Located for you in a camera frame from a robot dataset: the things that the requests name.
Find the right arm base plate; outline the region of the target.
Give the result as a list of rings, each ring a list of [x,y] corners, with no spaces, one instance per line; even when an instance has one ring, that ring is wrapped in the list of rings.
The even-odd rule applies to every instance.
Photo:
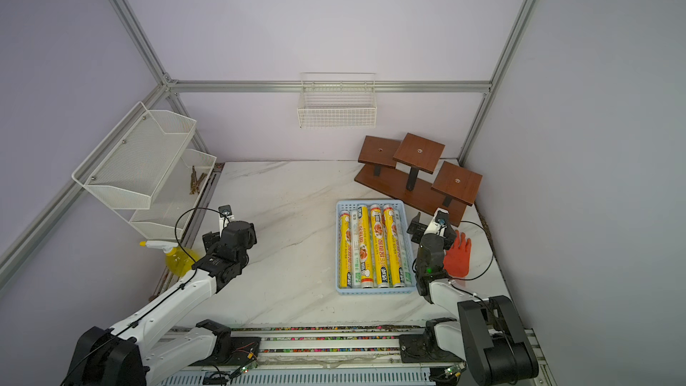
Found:
[[[457,333],[456,341],[448,341],[448,350],[439,346],[438,326],[447,326]],[[405,333],[398,336],[400,358],[404,364],[411,363],[457,363],[466,361],[457,319],[442,317],[426,322],[421,333]]]

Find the long yellow wrap box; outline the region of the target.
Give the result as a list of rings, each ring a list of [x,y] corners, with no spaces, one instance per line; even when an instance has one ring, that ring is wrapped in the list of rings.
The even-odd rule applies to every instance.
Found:
[[[360,282],[363,289],[371,289],[373,280],[373,263],[371,258],[371,225],[369,209],[359,205],[358,214],[358,253],[360,264]]]

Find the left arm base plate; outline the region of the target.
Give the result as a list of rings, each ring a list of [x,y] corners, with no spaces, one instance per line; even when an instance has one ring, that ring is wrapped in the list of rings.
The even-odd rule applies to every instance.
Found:
[[[216,343],[212,353],[198,360],[194,366],[244,365],[257,358],[262,341],[260,337],[233,336],[230,327],[209,319],[197,323],[196,327],[212,332]]]

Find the white green text roll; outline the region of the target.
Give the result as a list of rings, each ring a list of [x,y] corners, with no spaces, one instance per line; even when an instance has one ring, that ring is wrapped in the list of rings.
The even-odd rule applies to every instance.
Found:
[[[398,230],[398,242],[400,245],[400,253],[401,253],[404,282],[405,282],[405,285],[411,286],[413,275],[412,275],[412,270],[410,268],[410,262],[408,260],[405,232],[403,230],[402,225],[400,225],[399,230]]]

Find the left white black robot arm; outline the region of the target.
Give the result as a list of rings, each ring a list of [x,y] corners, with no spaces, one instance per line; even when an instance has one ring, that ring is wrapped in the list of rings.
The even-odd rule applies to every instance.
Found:
[[[132,316],[77,341],[64,385],[157,385],[188,366],[239,364],[257,359],[258,337],[232,338],[226,325],[205,319],[184,336],[161,339],[195,307],[209,300],[248,265],[257,244],[253,223],[233,221],[203,237],[205,255],[170,289]]]

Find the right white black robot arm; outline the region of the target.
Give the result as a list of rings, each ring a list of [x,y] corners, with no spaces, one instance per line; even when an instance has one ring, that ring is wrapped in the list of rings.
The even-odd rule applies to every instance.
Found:
[[[448,212],[439,208],[427,224],[420,218],[407,228],[418,245],[416,290],[450,316],[428,320],[421,334],[400,335],[401,360],[446,365],[433,379],[445,385],[459,384],[464,373],[477,385],[516,385],[537,377],[539,362],[513,301],[503,295],[482,298],[455,285],[448,273],[448,251],[461,237]]]

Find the white roll grape picture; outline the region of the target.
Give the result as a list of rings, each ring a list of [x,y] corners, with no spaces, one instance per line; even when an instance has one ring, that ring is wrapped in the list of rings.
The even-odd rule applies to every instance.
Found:
[[[353,258],[353,287],[359,289],[361,287],[361,268],[360,268],[360,256],[359,256],[359,238],[358,238],[358,226],[356,223],[351,225],[351,246],[352,246],[352,258]]]

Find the light blue plastic basket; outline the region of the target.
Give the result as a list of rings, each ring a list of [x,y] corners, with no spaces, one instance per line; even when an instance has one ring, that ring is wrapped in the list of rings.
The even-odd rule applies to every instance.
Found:
[[[410,241],[410,237],[407,234],[407,216],[405,212],[405,205],[403,202],[399,200],[394,200],[394,199],[377,199],[377,200],[341,200],[340,202],[337,203],[336,205],[336,227],[335,227],[335,243],[336,243],[336,248],[334,250],[334,255],[335,255],[335,288],[336,291],[340,294],[361,294],[361,295],[373,295],[373,294],[399,294],[399,293],[410,293],[416,289],[416,279],[414,278],[414,274],[412,273],[412,285],[411,286],[405,286],[403,288],[394,288],[392,284],[389,286],[389,288],[378,288],[376,286],[376,279],[375,279],[375,267],[374,267],[374,255],[373,255],[373,237],[372,237],[372,227],[371,227],[371,258],[372,258],[372,263],[373,263],[373,280],[374,284],[371,289],[363,289],[362,286],[359,289],[355,289],[353,287],[348,288],[348,289],[341,289],[339,287],[339,241],[340,241],[340,233],[339,233],[339,217],[343,211],[348,211],[350,213],[350,234],[351,234],[351,225],[353,223],[356,223],[358,226],[358,214],[357,214],[357,208],[359,205],[366,205],[368,206],[369,209],[369,217],[370,217],[370,225],[371,225],[371,216],[370,216],[370,209],[371,205],[379,205],[381,207],[381,211],[384,205],[390,205],[395,213],[395,220],[396,220],[396,225],[397,225],[397,230],[399,230],[400,225],[403,226],[403,230],[405,232],[405,239],[406,239],[406,244],[407,244],[407,254],[408,254],[408,260],[410,262],[410,268],[412,266],[412,262],[414,261],[414,252],[412,249],[412,243]],[[387,239],[386,239],[386,230],[385,230],[385,225],[384,225],[384,220],[383,220],[383,214],[382,214],[382,221],[383,221],[383,228],[384,228],[384,239],[386,243],[386,252],[388,251],[388,246],[387,246]],[[389,273],[389,281],[391,282],[391,273]]]

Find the yellow wrap roll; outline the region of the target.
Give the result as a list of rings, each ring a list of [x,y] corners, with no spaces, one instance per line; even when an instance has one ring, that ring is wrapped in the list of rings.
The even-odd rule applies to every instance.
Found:
[[[343,211],[339,217],[339,233],[339,287],[348,289],[353,283],[350,213],[348,211]]]
[[[379,205],[371,205],[370,216],[376,286],[378,288],[389,288],[391,282],[389,281],[381,207]]]
[[[395,211],[390,205],[383,206],[382,214],[386,230],[391,284],[394,288],[403,288],[406,285],[405,274],[394,213]]]

